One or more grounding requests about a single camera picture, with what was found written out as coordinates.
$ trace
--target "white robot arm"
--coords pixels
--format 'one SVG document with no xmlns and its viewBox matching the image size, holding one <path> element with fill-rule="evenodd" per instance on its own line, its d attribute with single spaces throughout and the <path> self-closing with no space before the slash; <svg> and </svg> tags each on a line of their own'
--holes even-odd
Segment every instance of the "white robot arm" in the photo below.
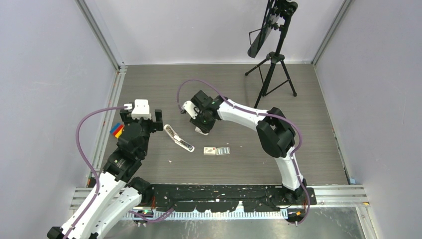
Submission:
<svg viewBox="0 0 422 239">
<path fill-rule="evenodd" d="M 150 134 L 163 130 L 161 110 L 155 111 L 156 121 L 153 121 L 147 100 L 135 100 L 125 106 L 126 109 L 120 111 L 125 131 L 118 138 L 117 149 L 103 167 L 97 182 L 99 185 L 94 187 L 67 222 L 50 229 L 47 234 L 49 239 L 63 239 L 66 234 L 66 239 L 104 238 L 124 214 L 141 203 L 142 194 L 151 187 L 139 177 L 130 179 L 145 159 Z"/>
<path fill-rule="evenodd" d="M 242 106 L 227 99 L 225 102 L 220 96 L 212 99 L 203 91 L 199 91 L 190 101 L 183 104 L 184 112 L 191 116 L 190 122 L 196 126 L 195 131 L 207 135 L 214 126 L 215 120 L 227 120 L 246 126 L 258 132 L 262 148 L 276 160 L 282 175 L 283 187 L 292 191 L 295 198 L 302 192 L 300 179 L 306 183 L 299 169 L 297 175 L 294 163 L 290 157 L 294 150 L 295 132 L 292 127 L 282 120 L 262 116 L 262 113 L 284 117 L 283 113 L 272 108 L 270 111 L 258 110 Z"/>
</svg>

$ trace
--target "white object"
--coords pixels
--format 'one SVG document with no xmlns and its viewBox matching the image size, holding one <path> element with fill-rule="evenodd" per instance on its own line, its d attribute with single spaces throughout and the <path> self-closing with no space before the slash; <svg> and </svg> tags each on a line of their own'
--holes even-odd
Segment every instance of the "white object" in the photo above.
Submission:
<svg viewBox="0 0 422 239">
<path fill-rule="evenodd" d="M 128 111 L 133 109 L 132 103 L 124 104 L 123 106 L 125 107 L 124 109 Z"/>
<path fill-rule="evenodd" d="M 217 155 L 226 155 L 226 154 L 230 154 L 229 147 L 217 148 Z"/>
<path fill-rule="evenodd" d="M 215 147 L 204 147 L 204 155 L 215 155 L 216 151 Z"/>
<path fill-rule="evenodd" d="M 282 177 L 282 184 L 284 187 L 295 191 L 297 188 L 301 186 L 297 176 L 296 176 L 296 170 L 295 166 L 293 165 L 293 161 L 290 157 L 290 154 L 295 149 L 295 147 L 291 147 L 289 151 L 287 151 L 287 156 L 282 158 L 274 158 L 276 160 L 278 169 L 280 170 L 281 177 Z M 301 171 L 298 166 L 298 171 L 301 181 L 303 181 L 303 175 L 301 174 Z"/>
<path fill-rule="evenodd" d="M 205 136 L 208 135 L 208 133 L 203 133 L 202 130 L 200 128 L 198 128 L 198 127 L 195 128 L 195 132 L 200 133 L 200 134 L 203 134 Z"/>
<path fill-rule="evenodd" d="M 97 239 L 103 239 L 112 227 L 130 210 L 139 205 L 142 195 L 138 190 L 127 187 L 121 195 L 102 213 L 92 233 L 98 233 Z"/>
<path fill-rule="evenodd" d="M 164 126 L 164 130 L 171 137 L 171 139 L 180 147 L 186 149 L 189 152 L 193 152 L 195 150 L 195 147 L 181 139 L 169 124 L 166 124 Z"/>
<path fill-rule="evenodd" d="M 232 100 L 227 100 L 233 106 L 229 105 L 226 102 L 222 102 L 217 110 L 218 116 L 221 120 L 227 120 L 231 122 L 238 123 L 240 125 L 246 126 L 253 131 L 256 131 L 256 126 L 258 125 L 258 122 L 263 120 L 265 116 L 259 116 L 259 113 L 268 113 L 267 110 L 258 110 L 251 107 L 243 106 L 240 104 L 237 104 L 236 102 Z M 243 108 L 245 110 L 254 112 L 253 114 L 241 111 L 239 109 L 236 109 L 234 106 L 238 106 L 240 108 Z M 280 170 L 280 174 L 282 175 L 282 184 L 286 188 L 290 190 L 296 190 L 300 187 L 300 182 L 298 180 L 298 177 L 296 175 L 295 167 L 293 165 L 293 161 L 290 158 L 290 153 L 293 151 L 294 147 L 291 147 L 288 152 L 287 156 L 282 158 L 274 158 L 276 160 L 277 166 Z M 303 175 L 299 171 L 298 175 L 303 180 Z"/>
<path fill-rule="evenodd" d="M 192 103 L 192 101 L 186 101 L 182 108 L 191 116 L 191 118 L 196 119 L 198 113 L 198 108 Z"/>
<path fill-rule="evenodd" d="M 91 232 L 94 231 L 94 227 L 99 220 L 99 217 L 103 214 L 104 210 L 110 204 L 113 197 L 126 185 L 126 183 L 121 180 L 116 182 L 115 176 L 108 172 L 101 173 L 100 184 L 101 185 L 98 196 L 76 224 L 75 229 L 70 232 L 68 238 L 86 239 L 90 237 Z M 75 219 L 81 214 L 82 210 L 87 207 L 87 204 L 95 194 L 95 188 L 96 187 L 92 189 L 92 191 L 89 193 L 78 210 L 76 210 L 73 216 L 62 225 L 63 234 L 65 234 L 69 228 L 71 228 L 71 225 Z"/>
<path fill-rule="evenodd" d="M 151 119 L 148 100 L 135 100 L 135 107 L 131 112 L 132 119 Z"/>
<path fill-rule="evenodd" d="M 234 107 L 230 106 L 226 102 L 223 102 L 221 103 L 220 108 L 217 110 L 218 115 L 220 116 L 221 120 L 227 120 L 227 121 L 241 124 L 243 126 L 246 126 L 252 129 L 253 131 L 256 131 L 256 126 L 258 125 L 258 121 L 261 121 L 265 118 L 265 116 L 257 116 L 257 114 L 268 112 L 267 110 L 257 110 L 257 109 L 250 108 L 247 106 L 239 105 L 232 100 L 228 100 L 228 101 L 232 103 L 233 105 L 255 112 L 255 115 L 235 109 Z"/>
</svg>

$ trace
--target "cable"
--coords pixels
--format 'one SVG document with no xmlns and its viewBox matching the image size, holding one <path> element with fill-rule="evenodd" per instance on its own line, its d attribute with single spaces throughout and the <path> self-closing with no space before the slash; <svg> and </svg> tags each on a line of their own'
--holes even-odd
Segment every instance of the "cable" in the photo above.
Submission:
<svg viewBox="0 0 422 239">
<path fill-rule="evenodd" d="M 180 90 L 181 90 L 181 88 L 182 88 L 182 86 L 184 85 L 184 84 L 186 84 L 187 82 L 189 82 L 189 81 L 199 81 L 199 82 L 202 82 L 202 83 L 204 83 L 204 84 L 206 84 L 207 86 L 209 86 L 209 87 L 211 87 L 215 92 L 217 92 L 217 94 L 219 94 L 220 96 L 221 96 L 221 98 L 224 100 L 224 102 L 226 102 L 229 106 L 232 106 L 233 107 L 233 104 L 232 103 L 230 103 L 224 96 L 223 96 L 223 94 L 216 88 L 216 87 L 214 87 L 213 85 L 211 85 L 210 83 L 208 83 L 208 82 L 206 82 L 206 81 L 203 81 L 203 80 L 199 80 L 199 79 L 190 79 L 190 80 L 187 80 L 187 81 L 185 81 L 185 82 L 183 82 L 180 86 L 179 86 L 179 88 L 178 88 L 178 90 L 177 90 L 177 95 L 176 95 L 176 101 L 177 101 L 177 104 L 178 104 L 178 107 L 179 107 L 179 109 L 180 110 L 183 110 L 183 108 L 182 108 L 182 106 L 180 105 L 180 103 L 179 103 L 179 94 L 180 94 Z M 239 106 L 234 106 L 234 108 L 235 109 L 238 109 L 238 110 L 240 110 L 240 111 L 243 111 L 243 112 L 246 112 L 246 113 L 249 113 L 249 114 L 253 114 L 253 115 L 256 115 L 256 113 L 255 112 L 253 112 L 253 111 L 250 111 L 250 110 L 247 110 L 247 109 L 244 109 L 244 108 L 241 108 L 241 107 L 239 107 Z M 269 116 L 269 117 L 273 117 L 273 118 L 278 118 L 278 119 L 280 119 L 280 120 L 282 120 L 282 121 L 284 121 L 284 122 L 286 122 L 286 123 L 288 123 L 288 124 L 290 124 L 294 129 L 295 129 L 295 131 L 298 133 L 298 137 L 299 137 L 299 143 L 298 143 L 298 146 L 295 148 L 295 149 L 293 149 L 293 151 L 292 151 L 292 153 L 290 154 L 290 156 L 291 157 L 293 157 L 293 154 L 296 152 L 296 151 L 298 151 L 298 149 L 302 146 L 302 133 L 301 133 L 301 131 L 299 130 L 299 128 L 293 123 L 293 122 L 291 122 L 290 120 L 288 120 L 288 119 L 286 119 L 286 118 L 284 118 L 284 117 L 281 117 L 281 116 L 278 116 L 278 115 L 273 115 L 273 114 L 267 114 L 267 113 L 258 113 L 258 115 L 259 116 Z"/>
<path fill-rule="evenodd" d="M 142 214 L 140 214 L 140 213 L 137 213 L 137 212 L 134 212 L 134 211 L 129 211 L 130 213 L 133 213 L 135 216 L 137 216 L 137 217 L 139 217 L 139 218 L 141 218 L 142 220 L 144 220 L 144 221 L 146 221 L 146 222 L 148 222 L 148 223 L 159 223 L 159 222 L 162 222 L 162 221 L 164 221 L 164 220 L 166 220 L 166 218 L 168 218 L 170 215 L 171 215 L 171 213 L 174 211 L 174 209 L 173 208 L 170 208 L 168 211 L 166 211 L 163 215 L 161 215 L 160 217 L 158 217 L 157 219 L 153 219 L 153 220 L 151 220 L 151 219 L 148 219 L 148 218 L 146 218 L 146 217 L 144 217 Z"/>
<path fill-rule="evenodd" d="M 95 188 L 95 194 L 94 196 L 91 198 L 90 202 L 87 204 L 87 206 L 82 210 L 81 214 L 79 214 L 79 216 L 75 219 L 75 221 L 71 224 L 71 227 L 69 228 L 69 230 L 66 232 L 65 236 L 63 238 L 67 239 L 70 232 L 72 231 L 72 229 L 75 227 L 75 225 L 79 222 L 79 220 L 82 218 L 82 216 L 88 211 L 88 209 L 90 208 L 90 206 L 92 205 L 92 203 L 94 202 L 95 198 L 97 198 L 97 194 L 100 191 L 100 179 L 98 177 L 97 172 L 95 171 L 94 167 L 91 165 L 91 163 L 89 162 L 89 160 L 87 159 L 87 157 L 85 156 L 84 152 L 82 151 L 82 147 L 81 147 L 81 143 L 79 141 L 79 131 L 81 130 L 81 126 L 82 124 L 91 116 L 96 115 L 98 113 L 104 112 L 104 111 L 112 111 L 112 110 L 120 110 L 120 109 L 124 109 L 125 106 L 117 106 L 117 107 L 109 107 L 109 108 L 104 108 L 101 110 L 97 110 L 94 111 L 92 113 L 87 114 L 85 117 L 83 117 L 81 119 L 81 121 L 79 122 L 78 126 L 76 127 L 76 147 L 78 148 L 79 154 L 81 154 L 82 159 L 85 161 L 85 163 L 87 164 L 87 166 L 90 168 L 90 171 L 92 172 L 92 174 L 94 175 L 95 181 L 96 181 L 96 188 Z"/>
<path fill-rule="evenodd" d="M 253 112 L 253 111 L 250 111 L 250 110 L 247 110 L 247 109 L 244 109 L 244 108 L 241 108 L 241 107 L 239 107 L 239 106 L 234 106 L 232 103 L 230 103 L 225 97 L 224 97 L 224 95 L 216 88 L 216 87 L 214 87 L 213 85 L 211 85 L 210 83 L 208 83 L 208 82 L 206 82 L 206 81 L 203 81 L 203 80 L 199 80 L 199 79 L 190 79 L 190 80 L 186 80 L 186 81 L 184 81 L 180 86 L 179 86 L 179 88 L 178 88 L 178 90 L 177 90 L 177 95 L 176 95 L 176 102 L 177 102 L 177 104 L 178 104 L 178 107 L 179 107 L 179 109 L 180 110 L 183 110 L 183 108 L 182 108 L 182 106 L 180 105 L 180 103 L 179 103 L 179 94 L 180 94 L 180 90 L 181 90 L 181 88 L 182 88 L 182 86 L 184 85 L 184 84 L 186 84 L 187 82 L 190 82 L 190 81 L 199 81 L 199 82 L 202 82 L 202 83 L 204 83 L 204 84 L 206 84 L 207 86 L 209 86 L 209 87 L 211 87 L 215 92 L 217 92 L 217 94 L 218 95 L 220 95 L 221 96 L 221 98 L 224 100 L 224 102 L 226 102 L 229 106 L 232 106 L 232 107 L 234 107 L 235 109 L 238 109 L 238 110 L 240 110 L 240 111 L 243 111 L 243 112 L 246 112 L 246 113 L 249 113 L 249 114 L 253 114 L 253 115 L 255 115 L 256 113 L 255 112 Z M 273 114 L 268 114 L 268 113 L 258 113 L 258 115 L 259 116 L 268 116 L 268 117 L 273 117 L 273 118 L 277 118 L 277 119 L 279 119 L 279 120 L 282 120 L 282 121 L 284 121 L 284 122 L 286 122 L 286 123 L 288 123 L 288 124 L 290 124 L 291 126 L 292 126 L 292 128 L 294 128 L 295 129 L 295 131 L 297 132 L 297 134 L 298 134 L 298 137 L 299 137 L 299 143 L 298 143 L 298 146 L 295 148 L 295 149 L 293 149 L 292 150 L 292 153 L 290 154 L 290 158 L 291 158 L 291 160 L 293 161 L 293 166 L 294 166 L 294 168 L 295 168 L 295 172 L 296 172 L 296 176 L 297 176 L 297 178 L 298 178 L 298 181 L 299 181 L 299 183 L 300 183 L 300 185 L 301 185 L 301 187 L 302 187 L 302 189 L 303 189 L 303 191 L 305 192 L 305 196 L 306 196 L 306 200 L 309 202 L 308 203 L 308 208 L 307 208 L 307 210 L 306 210 L 306 212 L 305 212 L 305 216 L 303 217 L 303 219 L 300 221 L 300 222 L 298 222 L 297 224 L 301 224 L 304 220 L 305 220 L 305 218 L 308 216 L 308 214 L 309 214 L 309 209 L 311 208 L 311 200 L 310 200 L 310 197 L 309 197 L 309 193 L 308 193 L 308 191 L 306 190 L 306 187 L 303 185 L 303 182 L 302 182 L 302 180 L 301 180 L 301 178 L 300 178 L 300 176 L 299 176 L 299 168 L 298 168 L 298 164 L 297 164 L 297 162 L 296 162 L 296 160 L 295 160 L 295 158 L 293 157 L 294 156 L 294 153 L 296 152 L 296 151 L 298 151 L 298 149 L 302 146 L 302 133 L 301 133 L 301 131 L 299 130 L 299 128 L 293 123 L 293 122 L 291 122 L 290 120 L 288 120 L 288 119 L 286 119 L 286 118 L 284 118 L 284 117 L 281 117 L 281 116 L 278 116 L 278 115 L 273 115 Z"/>
<path fill-rule="evenodd" d="M 287 207 L 285 207 L 285 208 L 280 208 L 280 210 L 281 209 L 287 209 L 287 208 L 289 208 L 291 205 L 293 205 L 293 203 L 292 204 L 290 204 L 290 205 L 288 205 Z"/>
</svg>

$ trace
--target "gray floor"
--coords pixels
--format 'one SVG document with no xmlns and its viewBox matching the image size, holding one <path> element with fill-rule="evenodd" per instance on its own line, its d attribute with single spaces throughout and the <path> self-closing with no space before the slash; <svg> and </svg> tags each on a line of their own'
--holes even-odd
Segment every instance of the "gray floor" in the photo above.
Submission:
<svg viewBox="0 0 422 239">
<path fill-rule="evenodd" d="M 212 83 L 235 102 L 252 107 L 262 85 L 257 70 L 244 76 L 252 67 L 247 64 L 129 66 L 118 104 L 148 99 L 151 112 L 162 109 L 164 124 L 170 124 L 182 139 L 196 147 L 189 153 L 165 132 L 152 134 L 148 156 L 136 176 L 151 183 L 280 184 L 277 165 L 262 150 L 256 132 L 232 122 L 217 121 L 208 136 L 200 135 L 194 132 L 189 116 L 181 115 L 176 105 L 178 86 L 187 79 L 197 78 Z M 262 67 L 265 74 L 268 67 Z M 287 68 L 298 96 L 293 97 L 289 85 L 283 85 L 262 98 L 258 108 L 278 107 L 301 129 L 304 142 L 296 157 L 308 184 L 347 184 L 313 66 L 296 64 Z M 284 79 L 282 67 L 278 65 L 270 89 Z M 216 96 L 208 86 L 189 82 L 182 88 L 181 103 L 190 100 L 198 90 Z M 114 123 L 119 120 L 116 114 Z M 115 149 L 116 141 L 112 136 L 109 138 L 105 159 Z M 231 154 L 204 156 L 206 146 L 229 146 Z"/>
</svg>

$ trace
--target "black tripod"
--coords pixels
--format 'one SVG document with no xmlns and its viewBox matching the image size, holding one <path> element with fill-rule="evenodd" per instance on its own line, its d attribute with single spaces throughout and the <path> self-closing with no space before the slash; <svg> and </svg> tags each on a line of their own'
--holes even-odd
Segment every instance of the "black tripod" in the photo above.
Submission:
<svg viewBox="0 0 422 239">
<path fill-rule="evenodd" d="M 298 93 L 296 93 L 296 91 L 295 91 L 295 87 L 293 87 L 293 83 L 292 83 L 292 80 L 290 79 L 289 72 L 287 71 L 286 64 L 284 64 L 284 58 L 285 57 L 284 57 L 284 55 L 281 55 L 280 54 L 281 47 L 283 46 L 283 42 L 284 42 L 284 39 L 286 38 L 287 30 L 289 28 L 289 24 L 290 24 L 290 20 L 291 20 L 292 14 L 293 13 L 291 13 L 291 14 L 285 14 L 285 15 L 282 16 L 285 19 L 284 25 L 278 26 L 276 23 L 273 23 L 271 25 L 271 27 L 273 29 L 274 28 L 275 29 L 278 28 L 281 31 L 281 33 L 280 33 L 280 40 L 278 42 L 276 52 L 273 52 L 273 51 L 270 52 L 263 61 L 261 61 L 254 68 L 250 69 L 250 71 L 248 71 L 248 72 L 245 73 L 245 76 L 247 76 L 247 75 L 249 75 L 249 73 L 251 73 L 256 68 L 258 68 L 259 69 L 259 74 L 261 75 L 262 88 L 261 88 L 261 91 L 259 92 L 258 98 L 256 99 L 254 108 L 257 108 L 258 107 L 259 101 L 261 100 L 261 97 L 262 96 L 265 97 L 265 96 L 269 95 L 271 92 L 275 91 L 276 89 L 278 89 L 280 86 L 284 85 L 287 82 L 289 82 L 290 87 L 292 88 L 293 96 L 296 97 L 298 95 Z M 265 62 L 269 61 L 269 60 L 271 60 L 271 66 L 270 66 L 270 69 L 268 70 L 267 76 L 265 77 L 265 80 L 264 80 L 262 78 L 262 73 L 261 73 L 261 67 L 260 66 L 262 64 L 264 64 Z M 284 73 L 286 73 L 287 80 L 285 82 L 279 84 L 278 86 L 276 86 L 274 89 L 272 89 L 269 92 L 267 92 L 268 86 L 270 85 L 271 78 L 272 78 L 273 73 L 274 73 L 274 69 L 275 69 L 276 64 L 278 62 L 280 62 L 281 65 L 283 66 L 283 70 L 284 70 Z"/>
</svg>

